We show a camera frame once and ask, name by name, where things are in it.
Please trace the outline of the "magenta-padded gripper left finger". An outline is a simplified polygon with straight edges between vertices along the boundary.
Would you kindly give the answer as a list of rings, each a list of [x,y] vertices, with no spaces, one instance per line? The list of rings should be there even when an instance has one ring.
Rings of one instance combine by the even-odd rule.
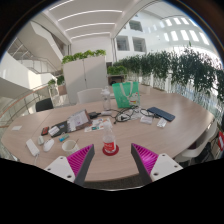
[[[59,156],[45,168],[45,171],[82,186],[94,154],[94,145],[91,144],[68,157]]]

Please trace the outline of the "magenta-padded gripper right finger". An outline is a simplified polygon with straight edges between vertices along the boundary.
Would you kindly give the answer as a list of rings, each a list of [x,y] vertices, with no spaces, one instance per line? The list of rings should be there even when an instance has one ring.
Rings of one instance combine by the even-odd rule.
[[[131,144],[131,154],[135,160],[144,185],[182,169],[182,167],[166,153],[156,154],[135,143]]]

